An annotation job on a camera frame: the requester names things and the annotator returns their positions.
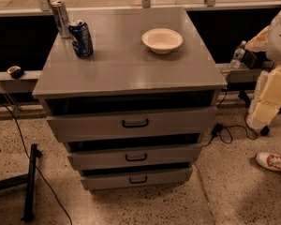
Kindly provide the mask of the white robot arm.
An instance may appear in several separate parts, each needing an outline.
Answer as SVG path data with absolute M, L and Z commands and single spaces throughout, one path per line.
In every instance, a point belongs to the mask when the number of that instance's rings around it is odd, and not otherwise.
M 263 129 L 281 109 L 281 10 L 268 26 L 247 42 L 245 48 L 250 52 L 265 52 L 266 57 L 276 64 L 271 72 L 260 73 L 246 118 L 251 128 Z

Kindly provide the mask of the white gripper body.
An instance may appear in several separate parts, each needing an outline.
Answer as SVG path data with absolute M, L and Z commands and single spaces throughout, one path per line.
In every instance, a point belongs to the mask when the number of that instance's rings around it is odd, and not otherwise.
M 263 129 L 264 127 L 266 127 L 269 124 L 269 123 L 261 123 L 259 121 L 255 121 L 251 116 L 252 107 L 253 107 L 254 102 L 258 102 L 258 101 L 267 102 L 267 101 L 262 101 L 261 98 L 260 98 L 260 95 L 261 95 L 261 93 L 262 93 L 262 91 L 265 87 L 265 84 L 268 80 L 268 75 L 269 75 L 269 73 L 267 71 L 264 71 L 264 70 L 261 71 L 261 73 L 258 77 L 256 86 L 255 86 L 254 97 L 251 100 L 251 103 L 250 103 L 250 106 L 249 106 L 249 109 L 248 109 L 248 116 L 246 117 L 246 124 L 250 128 L 253 128 L 253 129 Z

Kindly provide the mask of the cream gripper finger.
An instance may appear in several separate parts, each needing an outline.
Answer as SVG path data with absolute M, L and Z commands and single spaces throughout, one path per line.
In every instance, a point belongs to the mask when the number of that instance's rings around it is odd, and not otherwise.
M 254 102 L 251 116 L 255 121 L 270 123 L 279 112 L 279 107 L 269 102 Z
M 268 72 L 268 80 L 260 95 L 262 101 L 267 101 L 281 107 L 281 67 Z

